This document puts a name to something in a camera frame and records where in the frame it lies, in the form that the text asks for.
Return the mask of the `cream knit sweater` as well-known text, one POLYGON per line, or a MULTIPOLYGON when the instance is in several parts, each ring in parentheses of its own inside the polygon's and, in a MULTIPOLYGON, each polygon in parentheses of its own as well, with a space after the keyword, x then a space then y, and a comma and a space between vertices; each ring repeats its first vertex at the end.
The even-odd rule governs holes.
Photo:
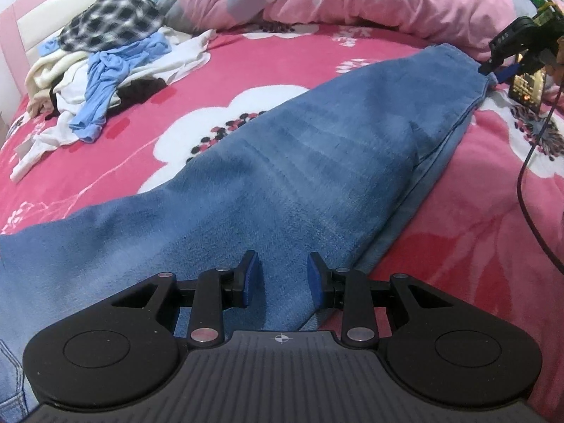
POLYGON ((71 53, 58 49, 36 60, 25 78, 25 87, 29 97, 26 111, 30 117, 38 116, 50 101, 49 90, 55 79, 64 74, 73 64, 89 55, 87 51, 71 53))

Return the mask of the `black garment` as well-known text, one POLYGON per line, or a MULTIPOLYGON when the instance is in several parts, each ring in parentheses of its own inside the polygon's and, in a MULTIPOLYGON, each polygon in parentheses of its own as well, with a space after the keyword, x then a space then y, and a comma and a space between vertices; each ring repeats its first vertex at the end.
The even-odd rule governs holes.
MULTIPOLYGON (((133 80, 125 86, 118 88, 113 94, 106 117, 115 117, 134 105, 143 104, 166 87, 166 82, 161 78, 133 80)), ((53 110, 48 113, 45 120, 58 117, 64 109, 75 113, 84 102, 85 89, 85 79, 75 80, 58 91, 51 89, 50 99, 53 110)))

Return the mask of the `black white plaid shirt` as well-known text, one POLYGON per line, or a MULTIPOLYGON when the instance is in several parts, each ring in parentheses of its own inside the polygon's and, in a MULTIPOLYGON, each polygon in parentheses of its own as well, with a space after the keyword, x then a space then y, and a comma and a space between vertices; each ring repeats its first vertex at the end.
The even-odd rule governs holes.
POLYGON ((96 0, 57 37, 63 51, 107 51, 153 35, 164 18, 153 0, 96 0))

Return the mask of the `light blue shirt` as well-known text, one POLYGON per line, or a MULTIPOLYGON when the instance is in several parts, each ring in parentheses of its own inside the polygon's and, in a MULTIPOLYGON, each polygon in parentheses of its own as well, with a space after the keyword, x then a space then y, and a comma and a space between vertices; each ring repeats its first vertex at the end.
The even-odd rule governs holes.
POLYGON ((171 52, 168 40, 155 32, 141 41, 121 48, 99 51, 89 56, 88 63, 75 73, 64 75, 60 88, 75 80, 86 80, 84 102, 75 112, 63 110, 54 127, 35 136, 53 147, 73 144, 78 140, 95 142, 106 123, 106 113, 118 85, 134 70, 171 52))

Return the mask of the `blue denim jeans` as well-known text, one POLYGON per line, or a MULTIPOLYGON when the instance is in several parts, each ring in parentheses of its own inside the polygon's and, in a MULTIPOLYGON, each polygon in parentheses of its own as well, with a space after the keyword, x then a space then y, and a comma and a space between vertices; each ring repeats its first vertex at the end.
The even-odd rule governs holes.
POLYGON ((146 193, 1 239, 1 418, 35 406, 21 361, 56 321, 163 271, 194 278, 259 255, 227 330, 314 324, 312 252, 370 271, 443 174, 496 84, 449 44, 353 70, 244 125, 146 193))

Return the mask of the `pink floral bed blanket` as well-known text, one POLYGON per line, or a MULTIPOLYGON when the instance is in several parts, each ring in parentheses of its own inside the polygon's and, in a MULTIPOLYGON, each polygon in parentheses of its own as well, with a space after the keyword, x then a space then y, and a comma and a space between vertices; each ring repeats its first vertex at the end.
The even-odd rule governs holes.
MULTIPOLYGON (((52 122, 25 123, 1 151, 1 238, 146 193, 267 111, 332 79, 431 47, 376 28, 311 26, 295 35, 216 36, 210 60, 143 104, 110 117, 93 143, 44 156, 20 181, 15 147, 52 122)), ((415 216, 367 272, 404 272, 519 326, 542 371, 529 404, 563 418, 563 113, 537 114, 488 90, 415 216)), ((333 311, 314 313, 314 330, 333 311)))

